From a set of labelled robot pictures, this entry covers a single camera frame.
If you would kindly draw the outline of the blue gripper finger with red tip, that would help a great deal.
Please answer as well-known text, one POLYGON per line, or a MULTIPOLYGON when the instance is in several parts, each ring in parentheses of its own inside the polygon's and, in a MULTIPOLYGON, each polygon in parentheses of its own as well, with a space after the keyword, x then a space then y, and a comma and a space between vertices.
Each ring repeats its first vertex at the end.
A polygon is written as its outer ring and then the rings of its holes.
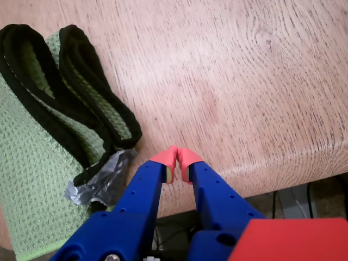
POLYGON ((190 149, 178 149, 177 160, 182 179, 193 185, 202 224, 192 238, 187 259, 227 260, 248 223, 264 215, 190 149))
POLYGON ((157 215, 162 185, 174 180, 177 151, 170 146, 143 163, 112 212, 157 215))

